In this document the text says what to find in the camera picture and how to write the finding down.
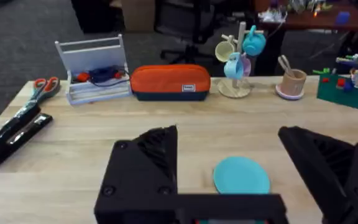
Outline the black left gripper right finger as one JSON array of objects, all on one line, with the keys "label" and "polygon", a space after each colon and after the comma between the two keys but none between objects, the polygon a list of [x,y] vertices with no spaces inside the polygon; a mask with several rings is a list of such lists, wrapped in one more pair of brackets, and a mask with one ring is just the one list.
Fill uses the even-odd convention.
[{"label": "black left gripper right finger", "polygon": [[298,126],[278,136],[313,196],[323,223],[358,224],[358,143]]}]

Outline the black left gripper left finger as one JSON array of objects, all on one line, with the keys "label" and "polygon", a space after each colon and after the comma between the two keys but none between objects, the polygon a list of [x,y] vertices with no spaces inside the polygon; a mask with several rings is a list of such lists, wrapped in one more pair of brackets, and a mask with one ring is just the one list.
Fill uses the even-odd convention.
[{"label": "black left gripper left finger", "polygon": [[98,223],[174,223],[169,210],[151,210],[156,198],[177,188],[175,125],[153,128],[114,143],[94,206]]}]

